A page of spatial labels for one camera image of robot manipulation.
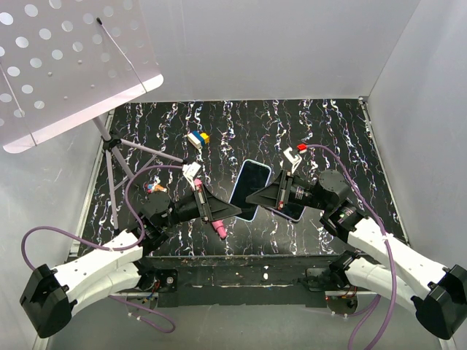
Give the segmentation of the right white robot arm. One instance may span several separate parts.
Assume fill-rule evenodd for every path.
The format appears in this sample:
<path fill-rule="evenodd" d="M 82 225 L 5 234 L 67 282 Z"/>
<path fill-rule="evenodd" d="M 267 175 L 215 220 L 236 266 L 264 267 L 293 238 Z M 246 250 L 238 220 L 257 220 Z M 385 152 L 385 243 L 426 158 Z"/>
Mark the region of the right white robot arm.
<path fill-rule="evenodd" d="M 402 243 L 354 205 L 349 193 L 338 171 L 322 172 L 315 183 L 281 171 L 246 201 L 271 209 L 294 203 L 321 210 L 320 221 L 332 236 L 375 260 L 342 254 L 329 267 L 332 285 L 342 290 L 354 285 L 394 299 L 432 335 L 449 340 L 466 320 L 466 269 L 448 268 Z"/>

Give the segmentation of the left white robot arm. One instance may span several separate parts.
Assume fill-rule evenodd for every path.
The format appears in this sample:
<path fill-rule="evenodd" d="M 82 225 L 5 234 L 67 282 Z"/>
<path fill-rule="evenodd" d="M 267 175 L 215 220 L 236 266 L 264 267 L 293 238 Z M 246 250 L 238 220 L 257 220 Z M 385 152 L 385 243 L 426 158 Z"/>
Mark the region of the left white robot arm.
<path fill-rule="evenodd" d="M 61 331 L 82 309 L 124 289 L 150 290 L 155 273 L 144 258 L 166 240 L 166 228 L 201 219 L 216 222 L 241 213 L 201 182 L 191 194 L 173 201 L 169 194 L 156 191 L 148 196 L 134 225 L 110 242 L 62 265 L 33 268 L 20 305 L 40 338 Z"/>

